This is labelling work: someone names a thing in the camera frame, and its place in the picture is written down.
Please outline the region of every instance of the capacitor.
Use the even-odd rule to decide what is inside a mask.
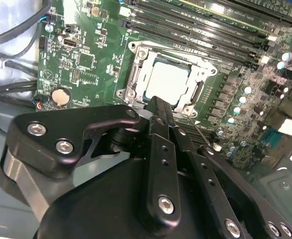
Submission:
[[[245,146],[247,145],[247,142],[246,142],[246,141],[241,141],[241,142],[240,142],[240,145],[241,145],[242,147],[245,147]]]
[[[253,108],[254,112],[257,113],[259,116],[262,116],[264,114],[264,111],[261,110],[259,107],[255,106]]]
[[[227,123],[232,124],[234,123],[234,118],[232,116],[227,116],[225,117],[225,120]]]
[[[289,91],[289,88],[284,85],[280,85],[279,90],[283,93],[287,93]]]
[[[262,130],[266,130],[267,129],[267,126],[266,126],[266,124],[264,124],[262,121],[260,121],[260,120],[258,120],[257,122],[256,122],[256,124],[260,127],[260,129],[262,129]]]
[[[279,70],[284,69],[285,68],[285,62],[284,61],[280,61],[279,63],[277,63],[276,67]]]
[[[222,150],[222,146],[219,145],[218,143],[213,143],[212,147],[217,152],[220,152]]]
[[[64,34],[60,34],[60,35],[57,36],[57,40],[58,40],[59,42],[62,42],[62,41],[64,40],[65,37],[66,37],[66,35],[64,35]]]
[[[250,94],[252,92],[252,88],[249,86],[243,86],[243,91],[245,94]]]
[[[217,128],[216,129],[216,133],[217,133],[218,136],[223,136],[224,135],[224,131],[223,131],[222,128]]]
[[[281,59],[283,61],[288,61],[290,59],[290,54],[288,52],[284,53],[282,56],[281,56]]]
[[[241,104],[246,103],[246,97],[245,97],[245,96],[238,96],[238,97],[237,97],[237,100],[238,100]]]
[[[54,27],[51,24],[46,24],[44,29],[48,32],[48,33],[52,33],[54,31]]]
[[[233,110],[233,113],[235,113],[236,115],[241,112],[241,108],[238,106],[233,106],[232,110]]]
[[[236,149],[234,143],[230,143],[230,144],[228,145],[228,148],[230,149],[231,152],[234,152],[235,149]]]
[[[275,96],[280,98],[280,99],[283,99],[285,97],[285,95],[281,91],[276,91]]]

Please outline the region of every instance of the screw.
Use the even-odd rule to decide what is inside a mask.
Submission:
[[[69,154],[69,153],[73,152],[74,147],[71,143],[69,143],[65,140],[61,140],[61,141],[58,141],[56,143],[56,149],[57,149],[57,151],[59,151],[62,154]]]
[[[281,223],[281,228],[289,237],[292,237],[292,232],[283,223]]]
[[[141,59],[145,59],[147,56],[146,52],[145,51],[139,51],[138,52],[138,57],[141,58]]]
[[[288,188],[290,188],[290,185],[287,182],[282,182],[281,187],[284,189],[288,189]]]
[[[165,213],[165,214],[171,214],[174,212],[174,205],[173,203],[171,202],[171,200],[167,197],[160,197],[158,199],[158,205],[159,205],[159,208]]]
[[[225,220],[225,226],[228,229],[228,231],[234,236],[235,238],[240,237],[240,230],[237,227],[237,225],[230,219]]]
[[[271,231],[274,233],[274,235],[276,235],[277,237],[280,236],[280,231],[275,227],[275,225],[273,223],[268,222],[267,225],[269,226]]]
[[[46,24],[44,29],[49,33],[52,33],[54,31],[54,27],[51,24]]]
[[[27,131],[35,136],[42,136],[46,133],[46,128],[40,123],[32,123],[27,127]]]
[[[186,135],[186,132],[182,128],[179,128],[179,133],[182,134],[183,136]]]
[[[131,117],[135,117],[135,113],[132,110],[127,110],[126,113]]]
[[[210,148],[205,148],[205,149],[207,150],[207,152],[208,152],[209,154],[214,155],[212,149],[210,149]]]

